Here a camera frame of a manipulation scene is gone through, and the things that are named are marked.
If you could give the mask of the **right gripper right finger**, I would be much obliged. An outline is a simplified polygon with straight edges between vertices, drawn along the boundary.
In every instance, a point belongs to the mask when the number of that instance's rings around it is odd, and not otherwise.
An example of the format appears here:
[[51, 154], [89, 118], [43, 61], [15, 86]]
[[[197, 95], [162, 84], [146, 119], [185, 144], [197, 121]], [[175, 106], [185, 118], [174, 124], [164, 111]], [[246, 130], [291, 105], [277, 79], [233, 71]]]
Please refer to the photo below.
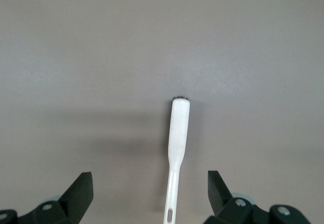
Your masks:
[[208, 171], [208, 197], [214, 214], [206, 219], [205, 224], [310, 224], [295, 207], [273, 205], [265, 211], [246, 198], [234, 197], [216, 170]]

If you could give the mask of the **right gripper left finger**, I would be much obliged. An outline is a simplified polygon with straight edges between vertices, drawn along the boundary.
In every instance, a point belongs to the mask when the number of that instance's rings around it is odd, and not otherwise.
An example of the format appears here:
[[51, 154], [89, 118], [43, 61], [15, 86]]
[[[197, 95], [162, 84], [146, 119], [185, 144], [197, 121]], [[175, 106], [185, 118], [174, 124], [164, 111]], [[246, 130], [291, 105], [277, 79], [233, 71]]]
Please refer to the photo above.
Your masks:
[[80, 223], [94, 197], [91, 172], [83, 172], [56, 201], [46, 201], [18, 216], [14, 209], [1, 210], [1, 223]]

